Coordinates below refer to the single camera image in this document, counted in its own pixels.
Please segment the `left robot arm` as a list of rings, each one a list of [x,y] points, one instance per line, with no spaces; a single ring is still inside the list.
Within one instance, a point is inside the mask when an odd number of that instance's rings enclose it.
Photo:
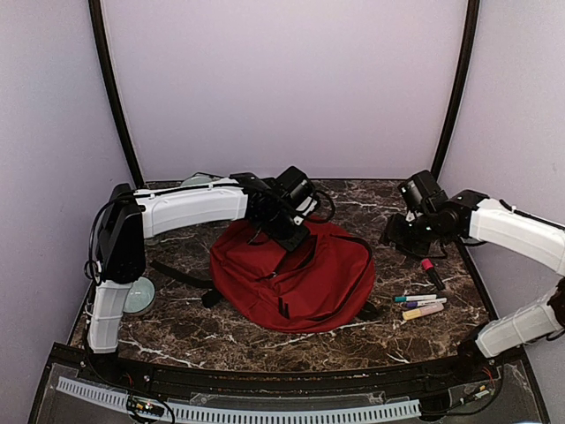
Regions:
[[[308,235],[305,224],[319,203],[312,181],[294,166],[276,178],[198,173],[172,188],[117,185],[94,219],[85,264],[94,284],[87,326],[87,346],[95,353],[91,372],[106,385],[124,379],[124,364],[111,353],[118,347],[128,292],[147,266],[147,239],[202,223],[244,219],[293,251]]]

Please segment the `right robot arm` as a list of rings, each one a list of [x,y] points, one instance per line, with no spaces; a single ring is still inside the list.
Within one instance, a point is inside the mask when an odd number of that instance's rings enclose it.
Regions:
[[[564,334],[564,227],[475,190],[448,196],[429,170],[397,187],[406,209],[386,222],[381,241],[414,259],[431,258],[430,248],[457,243],[473,254],[487,291],[506,294],[502,284],[518,278],[522,301],[501,318],[473,330],[450,365],[459,383],[471,382],[492,359],[520,345]]]

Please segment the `pink black highlighter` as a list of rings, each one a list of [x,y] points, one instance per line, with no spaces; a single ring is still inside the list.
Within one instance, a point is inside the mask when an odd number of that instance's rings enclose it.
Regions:
[[[434,285],[434,287],[438,291],[444,291],[446,286],[443,283],[438,272],[436,271],[432,261],[428,258],[425,258],[424,260],[421,261],[421,267],[425,271],[425,273],[427,274],[428,279]]]

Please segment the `yellow pink pastel highlighter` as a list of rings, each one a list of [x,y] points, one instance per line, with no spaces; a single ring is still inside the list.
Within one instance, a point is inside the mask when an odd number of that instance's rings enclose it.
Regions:
[[[403,312],[403,320],[411,321],[430,314],[437,314],[444,310],[444,305],[441,303],[433,303],[430,305],[406,310]]]

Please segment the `red student backpack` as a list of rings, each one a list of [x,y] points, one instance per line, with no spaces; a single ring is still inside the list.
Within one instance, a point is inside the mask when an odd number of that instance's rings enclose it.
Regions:
[[[249,321],[283,333],[321,333],[371,321],[381,310],[369,301],[375,282],[367,242],[333,224],[308,223],[309,235],[289,252],[243,220],[233,222],[210,249],[208,280],[152,261],[165,276],[205,290],[204,307],[227,300]]]

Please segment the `purple cap marker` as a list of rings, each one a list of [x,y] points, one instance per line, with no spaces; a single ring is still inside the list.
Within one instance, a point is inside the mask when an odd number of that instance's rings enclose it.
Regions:
[[[446,298],[436,298],[436,299],[409,301],[406,302],[404,306],[408,309],[414,309],[414,308],[420,308],[434,304],[445,304],[446,302],[447,302]]]

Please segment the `teal cap marker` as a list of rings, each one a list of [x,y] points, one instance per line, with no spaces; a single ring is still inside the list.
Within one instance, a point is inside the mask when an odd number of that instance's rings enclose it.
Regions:
[[[413,302],[413,301],[423,301],[437,299],[436,294],[424,294],[424,295],[408,295],[408,296],[396,296],[393,298],[395,303]]]

